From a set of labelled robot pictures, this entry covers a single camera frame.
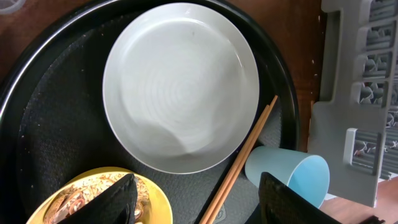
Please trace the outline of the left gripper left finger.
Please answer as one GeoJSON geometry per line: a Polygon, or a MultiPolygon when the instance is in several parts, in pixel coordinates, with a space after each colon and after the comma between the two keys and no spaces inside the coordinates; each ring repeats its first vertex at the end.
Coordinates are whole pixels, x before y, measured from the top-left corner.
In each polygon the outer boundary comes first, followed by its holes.
{"type": "Polygon", "coordinates": [[[134,174],[126,174],[60,224],[134,224],[137,187],[134,174]]]}

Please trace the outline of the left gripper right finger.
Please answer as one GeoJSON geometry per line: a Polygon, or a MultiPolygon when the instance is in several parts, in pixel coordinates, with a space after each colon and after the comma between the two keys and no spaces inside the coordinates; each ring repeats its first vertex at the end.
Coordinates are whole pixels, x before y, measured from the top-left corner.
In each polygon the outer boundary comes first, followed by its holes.
{"type": "Polygon", "coordinates": [[[340,224],[306,201],[272,174],[263,172],[259,205],[246,224],[340,224]]]}

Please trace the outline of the blue plastic cup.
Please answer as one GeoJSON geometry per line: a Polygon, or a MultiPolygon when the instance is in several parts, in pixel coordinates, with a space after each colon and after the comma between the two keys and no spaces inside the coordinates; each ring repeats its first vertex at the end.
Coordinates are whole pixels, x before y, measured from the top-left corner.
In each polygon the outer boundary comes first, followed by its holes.
{"type": "Polygon", "coordinates": [[[246,177],[256,186],[268,172],[313,206],[320,208],[329,189],[329,166],[318,155],[277,147],[259,146],[245,163],[246,177]]]}

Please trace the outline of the grey dishwasher rack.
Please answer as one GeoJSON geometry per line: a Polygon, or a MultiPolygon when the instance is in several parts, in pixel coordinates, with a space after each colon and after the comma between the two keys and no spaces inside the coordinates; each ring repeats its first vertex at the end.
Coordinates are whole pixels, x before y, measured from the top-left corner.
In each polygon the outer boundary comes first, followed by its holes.
{"type": "Polygon", "coordinates": [[[319,100],[307,150],[330,169],[329,193],[369,207],[397,172],[397,2],[323,0],[327,14],[319,100]]]}

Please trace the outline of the yellow bowl with food scraps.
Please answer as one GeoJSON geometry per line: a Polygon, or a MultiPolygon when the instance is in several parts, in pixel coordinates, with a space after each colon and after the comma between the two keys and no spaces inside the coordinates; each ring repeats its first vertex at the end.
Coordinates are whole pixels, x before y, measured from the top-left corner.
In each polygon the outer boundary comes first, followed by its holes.
{"type": "MultiPolygon", "coordinates": [[[[84,172],[46,199],[27,222],[58,223],[130,172],[119,167],[100,167],[84,172]]],[[[135,222],[172,224],[172,208],[161,188],[144,176],[134,176],[138,193],[135,222]]]]}

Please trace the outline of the wooden chopstick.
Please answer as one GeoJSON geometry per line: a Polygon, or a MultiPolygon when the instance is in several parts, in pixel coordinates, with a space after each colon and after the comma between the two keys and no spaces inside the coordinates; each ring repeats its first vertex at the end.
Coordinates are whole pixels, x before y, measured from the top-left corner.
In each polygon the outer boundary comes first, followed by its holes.
{"type": "Polygon", "coordinates": [[[243,148],[240,150],[237,158],[235,159],[233,165],[231,166],[230,170],[228,171],[226,177],[224,178],[224,181],[222,182],[221,186],[219,187],[216,195],[214,196],[213,200],[211,201],[210,205],[206,209],[205,214],[203,215],[202,219],[200,220],[200,224],[206,224],[210,222],[210,217],[212,213],[216,210],[217,204],[221,201],[221,198],[223,197],[223,194],[227,191],[228,185],[231,182],[231,180],[234,177],[234,173],[239,167],[239,164],[241,163],[244,154],[246,152],[246,149],[249,147],[249,144],[251,143],[255,132],[260,126],[260,123],[264,119],[267,111],[269,110],[269,105],[267,105],[264,108],[264,111],[261,113],[257,123],[255,124],[253,130],[250,132],[249,137],[246,139],[246,142],[244,143],[243,148]]]}
{"type": "Polygon", "coordinates": [[[238,178],[238,175],[241,169],[243,168],[243,165],[245,164],[249,156],[249,153],[251,152],[251,149],[256,143],[277,99],[278,96],[275,95],[271,103],[264,108],[264,111],[261,113],[258,121],[254,125],[252,131],[250,132],[248,138],[246,139],[243,148],[240,150],[238,156],[233,162],[233,165],[228,171],[226,177],[224,178],[224,181],[219,187],[216,195],[214,196],[210,205],[206,209],[204,216],[200,220],[200,224],[212,224],[214,222],[221,206],[223,205],[224,201],[229,195],[229,192],[231,191],[236,179],[238,178]]]}

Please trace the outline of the round black tray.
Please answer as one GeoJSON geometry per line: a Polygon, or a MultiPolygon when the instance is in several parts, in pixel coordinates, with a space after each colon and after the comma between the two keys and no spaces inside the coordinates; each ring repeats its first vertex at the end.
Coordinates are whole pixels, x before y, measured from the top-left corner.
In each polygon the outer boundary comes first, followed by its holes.
{"type": "MultiPolygon", "coordinates": [[[[173,223],[198,223],[237,152],[196,174],[173,175],[133,159],[106,120],[102,76],[117,36],[133,19],[177,1],[92,1],[45,29],[19,57],[1,87],[1,223],[25,223],[72,178],[97,167],[123,167],[155,182],[166,194],[173,223]]],[[[260,81],[256,119],[278,95],[259,140],[297,150],[300,119],[289,70],[248,14],[226,1],[195,3],[227,17],[248,41],[260,81]]],[[[218,223],[261,223],[258,190],[240,174],[218,223]]]]}

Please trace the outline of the grey ceramic plate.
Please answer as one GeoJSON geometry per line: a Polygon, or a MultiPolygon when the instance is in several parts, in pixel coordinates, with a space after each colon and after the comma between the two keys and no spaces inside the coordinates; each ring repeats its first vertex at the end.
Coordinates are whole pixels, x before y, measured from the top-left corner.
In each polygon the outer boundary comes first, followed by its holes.
{"type": "Polygon", "coordinates": [[[195,3],[152,8],[118,36],[103,76],[103,104],[121,145],[161,172],[209,169],[244,141],[259,74],[239,29],[195,3]]]}

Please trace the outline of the clear plastic bin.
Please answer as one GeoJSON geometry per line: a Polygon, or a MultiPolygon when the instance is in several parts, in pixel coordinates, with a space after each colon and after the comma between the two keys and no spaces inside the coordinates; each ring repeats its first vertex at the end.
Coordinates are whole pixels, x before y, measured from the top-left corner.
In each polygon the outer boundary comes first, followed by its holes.
{"type": "Polygon", "coordinates": [[[12,14],[18,11],[25,0],[0,0],[0,15],[12,14]]]}

